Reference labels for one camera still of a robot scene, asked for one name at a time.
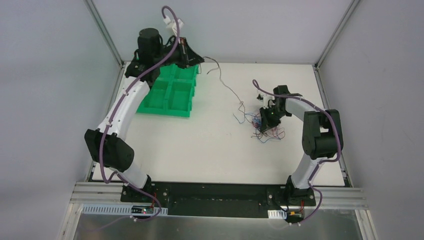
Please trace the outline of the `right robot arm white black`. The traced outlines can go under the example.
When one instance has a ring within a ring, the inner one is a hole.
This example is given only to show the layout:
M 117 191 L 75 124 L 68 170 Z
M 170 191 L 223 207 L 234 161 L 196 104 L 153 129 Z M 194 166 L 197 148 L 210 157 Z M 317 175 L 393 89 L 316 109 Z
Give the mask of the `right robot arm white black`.
M 274 201 L 286 206 L 314 206 L 313 181 L 324 163 L 337 162 L 343 149 L 340 113 L 322 109 L 298 93 L 290 93 L 286 85 L 273 92 L 258 89 L 259 130 L 264 133 L 280 125 L 283 117 L 295 116 L 302 121 L 301 145 L 303 156 L 284 188 L 274 194 Z

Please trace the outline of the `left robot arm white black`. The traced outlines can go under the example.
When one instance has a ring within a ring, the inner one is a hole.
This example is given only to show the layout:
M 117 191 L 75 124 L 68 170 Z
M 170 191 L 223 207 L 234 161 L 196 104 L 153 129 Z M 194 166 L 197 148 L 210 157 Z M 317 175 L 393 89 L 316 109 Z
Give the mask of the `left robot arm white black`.
M 175 34 L 163 43 L 155 28 L 142 29 L 137 46 L 124 74 L 129 85 L 121 90 L 98 127 L 86 130 L 84 140 L 92 160 L 101 166 L 104 182 L 112 180 L 105 176 L 104 169 L 107 168 L 113 176 L 120 176 L 134 187 L 134 197 L 144 203 L 152 198 L 152 180 L 134 161 L 135 151 L 125 142 L 130 123 L 160 76 L 161 67 L 176 65 L 186 69 L 203 63 L 204 58 L 192 50 L 183 36 Z

